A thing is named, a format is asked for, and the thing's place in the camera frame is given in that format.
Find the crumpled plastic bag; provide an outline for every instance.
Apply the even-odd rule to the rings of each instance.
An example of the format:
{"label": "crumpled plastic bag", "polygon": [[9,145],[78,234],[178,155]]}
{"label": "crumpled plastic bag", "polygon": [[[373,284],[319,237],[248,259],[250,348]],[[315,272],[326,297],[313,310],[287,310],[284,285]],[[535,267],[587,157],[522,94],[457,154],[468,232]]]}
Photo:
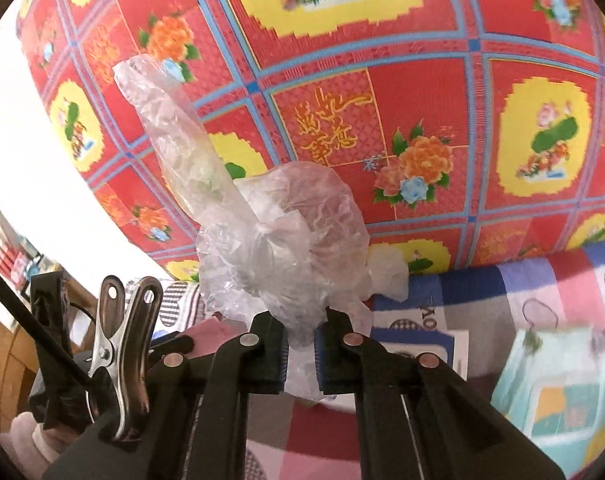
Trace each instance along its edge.
{"label": "crumpled plastic bag", "polygon": [[[305,356],[301,366],[289,368],[288,382],[303,368],[300,380],[307,389],[313,383],[313,332],[326,319],[326,307],[348,313],[355,329],[368,335],[371,312],[362,300],[374,292],[407,298],[402,254],[372,248],[367,266],[363,216],[331,168],[290,162],[232,180],[180,84],[160,65],[143,54],[114,72],[151,139],[167,185],[201,224],[196,250],[207,307],[247,327],[269,310],[287,328],[290,346]],[[313,380],[308,398],[320,395]]]}

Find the pink fabric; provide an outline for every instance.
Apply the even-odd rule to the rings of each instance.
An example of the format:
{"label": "pink fabric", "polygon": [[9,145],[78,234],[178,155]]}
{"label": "pink fabric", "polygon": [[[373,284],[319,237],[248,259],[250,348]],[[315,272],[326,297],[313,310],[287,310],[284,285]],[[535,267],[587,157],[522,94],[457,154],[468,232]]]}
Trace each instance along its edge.
{"label": "pink fabric", "polygon": [[183,332],[194,340],[194,350],[186,355],[188,359],[201,357],[207,354],[213,354],[220,345],[226,343],[237,335],[242,334],[235,326],[218,321],[216,317],[211,317]]}

